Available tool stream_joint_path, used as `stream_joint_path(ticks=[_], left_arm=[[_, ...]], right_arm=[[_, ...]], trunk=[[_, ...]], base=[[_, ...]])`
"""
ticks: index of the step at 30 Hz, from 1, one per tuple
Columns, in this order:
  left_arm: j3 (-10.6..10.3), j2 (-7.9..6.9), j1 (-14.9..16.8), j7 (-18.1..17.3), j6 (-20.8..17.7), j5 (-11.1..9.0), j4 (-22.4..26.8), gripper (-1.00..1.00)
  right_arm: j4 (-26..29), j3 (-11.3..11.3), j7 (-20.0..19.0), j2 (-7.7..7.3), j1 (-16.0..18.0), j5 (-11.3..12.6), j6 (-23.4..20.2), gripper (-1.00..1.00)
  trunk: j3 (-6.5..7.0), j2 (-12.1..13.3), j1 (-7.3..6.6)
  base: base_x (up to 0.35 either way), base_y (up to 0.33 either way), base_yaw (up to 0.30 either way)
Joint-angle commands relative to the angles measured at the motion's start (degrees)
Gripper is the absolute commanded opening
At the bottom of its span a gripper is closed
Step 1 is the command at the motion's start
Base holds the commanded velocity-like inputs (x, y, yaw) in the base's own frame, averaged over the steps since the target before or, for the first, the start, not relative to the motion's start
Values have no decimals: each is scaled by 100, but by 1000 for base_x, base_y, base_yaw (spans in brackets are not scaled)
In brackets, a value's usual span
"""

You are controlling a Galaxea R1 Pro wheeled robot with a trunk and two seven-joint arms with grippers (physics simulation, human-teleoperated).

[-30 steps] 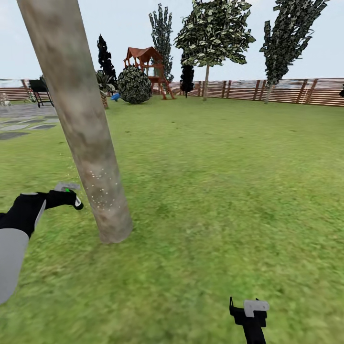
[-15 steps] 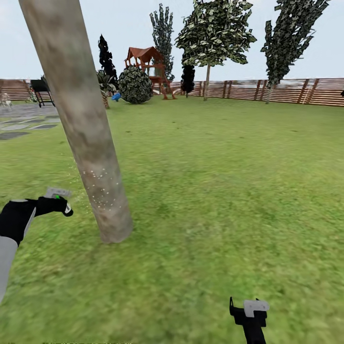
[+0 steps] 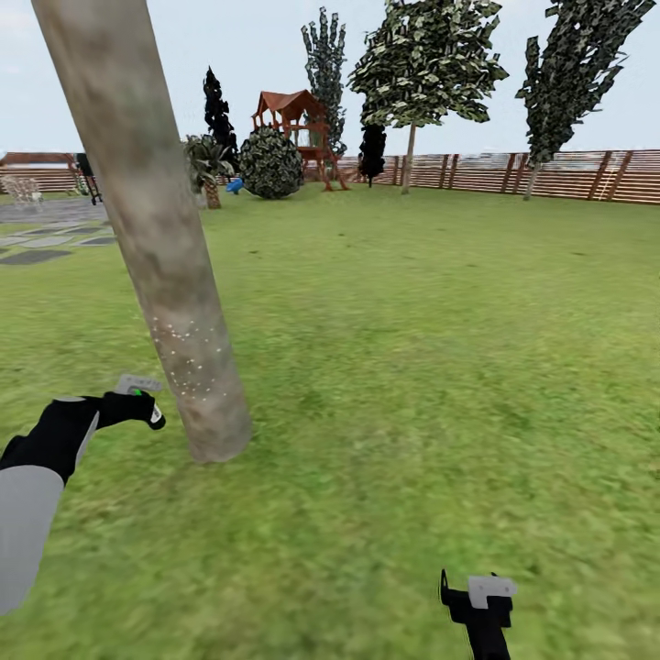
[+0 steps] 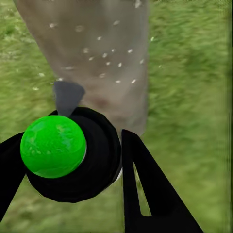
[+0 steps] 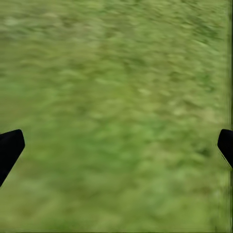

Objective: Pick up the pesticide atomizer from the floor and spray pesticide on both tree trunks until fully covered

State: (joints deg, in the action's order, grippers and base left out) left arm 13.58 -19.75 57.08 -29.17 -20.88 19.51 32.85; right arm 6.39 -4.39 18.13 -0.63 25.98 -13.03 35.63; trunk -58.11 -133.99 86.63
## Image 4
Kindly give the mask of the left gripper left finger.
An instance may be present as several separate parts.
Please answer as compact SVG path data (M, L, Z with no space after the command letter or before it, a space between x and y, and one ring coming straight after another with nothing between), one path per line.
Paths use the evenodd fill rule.
M15 134L0 144L0 222L26 174L20 156L22 135Z

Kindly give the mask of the pesticide atomizer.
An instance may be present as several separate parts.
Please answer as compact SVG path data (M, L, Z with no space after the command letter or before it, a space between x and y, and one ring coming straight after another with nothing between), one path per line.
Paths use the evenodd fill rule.
M58 202L80 202L108 189L122 174L122 145L101 113L77 104L85 89L52 83L57 109L23 132L20 156L31 185Z

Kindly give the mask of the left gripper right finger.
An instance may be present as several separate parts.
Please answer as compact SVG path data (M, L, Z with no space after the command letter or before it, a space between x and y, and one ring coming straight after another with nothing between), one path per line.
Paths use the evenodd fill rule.
M204 233L139 136L122 130L125 233ZM152 216L141 214L135 163Z

